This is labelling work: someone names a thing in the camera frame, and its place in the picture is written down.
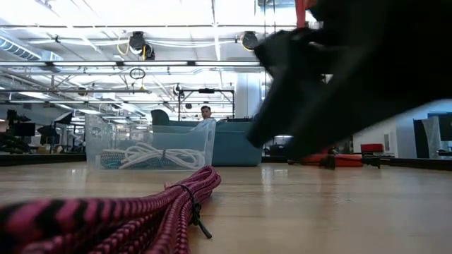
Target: blurry black object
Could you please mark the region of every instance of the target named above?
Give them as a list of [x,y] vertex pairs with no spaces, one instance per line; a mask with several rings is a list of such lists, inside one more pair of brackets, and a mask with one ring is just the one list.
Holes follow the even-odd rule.
[[22,154],[30,152],[30,147],[27,143],[10,133],[0,133],[0,151],[11,154]]
[[18,137],[33,137],[36,134],[36,123],[15,123],[12,134]]
[[8,127],[11,129],[11,131],[13,130],[15,123],[25,123],[31,121],[25,115],[17,115],[17,111],[13,109],[8,109],[8,111],[6,112],[6,119],[8,120]]
[[57,133],[57,130],[53,126],[43,126],[41,128],[37,129],[38,133],[41,133],[41,136],[47,136],[47,137],[57,137],[59,134]]
[[72,116],[73,116],[73,112],[67,112],[62,114],[61,116],[58,116],[53,123],[60,123],[60,124],[71,124],[72,122]]
[[41,145],[59,144],[59,139],[60,139],[60,135],[52,136],[52,137],[41,135],[40,144]]
[[[323,28],[281,32],[255,48],[273,84],[250,142],[260,147],[289,129],[290,152],[304,157],[452,97],[444,61],[452,43],[439,37],[451,11],[444,0],[318,0],[311,12]],[[333,74],[328,84],[322,73]]]

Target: cable tie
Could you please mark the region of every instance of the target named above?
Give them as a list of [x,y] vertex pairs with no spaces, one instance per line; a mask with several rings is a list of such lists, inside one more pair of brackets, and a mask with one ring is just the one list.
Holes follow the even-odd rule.
[[189,225],[193,224],[195,226],[199,226],[199,228],[204,233],[204,235],[207,237],[207,239],[212,238],[212,234],[209,232],[209,230],[207,230],[207,228],[204,226],[203,222],[201,221],[201,208],[202,208],[201,204],[195,200],[193,193],[187,186],[185,186],[183,184],[174,184],[173,186],[170,186],[170,188],[173,188],[175,186],[182,187],[190,195],[191,204],[192,204],[192,208],[191,208],[192,216],[191,216],[191,221],[189,222]]

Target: plastic storage container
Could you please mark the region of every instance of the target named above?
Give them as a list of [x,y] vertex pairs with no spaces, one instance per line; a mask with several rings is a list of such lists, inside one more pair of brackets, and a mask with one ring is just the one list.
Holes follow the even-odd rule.
[[216,121],[195,127],[107,123],[85,117],[89,169],[197,170],[212,165]]

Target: white cable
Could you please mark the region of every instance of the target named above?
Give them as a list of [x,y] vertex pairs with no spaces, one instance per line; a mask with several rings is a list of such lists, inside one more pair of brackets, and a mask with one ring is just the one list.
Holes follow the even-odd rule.
[[[79,45],[79,46],[90,46],[87,42],[80,41],[80,40],[66,40],[61,39],[61,43],[65,44],[73,44],[73,45]],[[154,40],[146,40],[149,44],[154,44],[162,47],[177,47],[177,48],[202,48],[202,47],[213,47],[215,46],[214,42],[168,42],[168,41],[154,41]],[[55,43],[54,40],[33,40],[28,42],[30,44],[48,44],[48,43]],[[111,41],[111,42],[93,42],[95,46],[113,46],[117,44],[127,44],[128,40],[117,40],[117,41]],[[231,41],[224,41],[219,42],[219,44],[229,44],[234,43],[233,40]]]
[[[148,159],[162,158],[164,150],[155,149],[146,143],[136,143],[125,150],[104,150],[104,152],[124,154],[125,159],[121,161],[122,165],[119,169],[125,169]],[[165,158],[176,165],[189,169],[200,169],[205,162],[201,152],[191,149],[166,149]]]

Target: black object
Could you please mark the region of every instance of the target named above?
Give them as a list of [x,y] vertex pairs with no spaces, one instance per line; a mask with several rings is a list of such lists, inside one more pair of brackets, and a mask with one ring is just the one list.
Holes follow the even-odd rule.
[[56,135],[56,136],[41,135],[40,144],[41,145],[55,145],[55,144],[59,144],[59,139],[60,139],[59,135]]
[[55,120],[54,123],[60,123],[60,124],[71,124],[72,122],[72,112],[68,112],[65,114],[62,114],[61,116],[58,116]]
[[33,137],[36,134],[35,123],[15,123],[13,125],[13,135],[18,137]]
[[[289,149],[303,157],[396,114],[451,97],[444,64],[451,39],[432,44],[444,33],[451,11],[447,1],[425,6],[419,0],[318,0],[311,12],[323,28],[275,35],[255,48],[264,67],[276,66],[278,72],[250,142],[260,147],[289,128]],[[266,47],[278,39],[279,47]],[[263,57],[283,51],[289,54],[280,61]],[[322,73],[333,74],[327,85]],[[416,85],[423,83],[437,85]]]
[[199,228],[204,233],[204,236],[206,236],[207,239],[212,238],[212,234],[209,232],[209,230],[207,230],[207,228],[204,226],[203,222],[201,221],[201,204],[200,204],[200,202],[196,201],[193,192],[191,192],[191,190],[183,184],[174,184],[173,186],[170,186],[170,188],[173,188],[176,186],[181,187],[190,195],[191,213],[192,213],[190,224],[193,224],[194,226],[199,226]]
[[413,120],[413,127],[415,129],[416,155],[417,158],[429,159],[429,142],[427,140],[427,133],[425,132],[422,120]]
[[139,56],[145,57],[145,60],[155,60],[154,48],[146,43],[144,32],[133,32],[129,39],[129,46],[140,52]]
[[0,151],[11,154],[30,152],[30,146],[10,133],[0,133]]
[[57,137],[59,134],[53,126],[43,126],[37,129],[37,132],[47,137]]
[[259,41],[257,39],[256,33],[252,31],[246,31],[242,37],[242,46],[245,49],[253,50],[257,45],[259,44]]
[[439,119],[439,136],[441,141],[452,140],[452,116],[445,114],[438,116]]

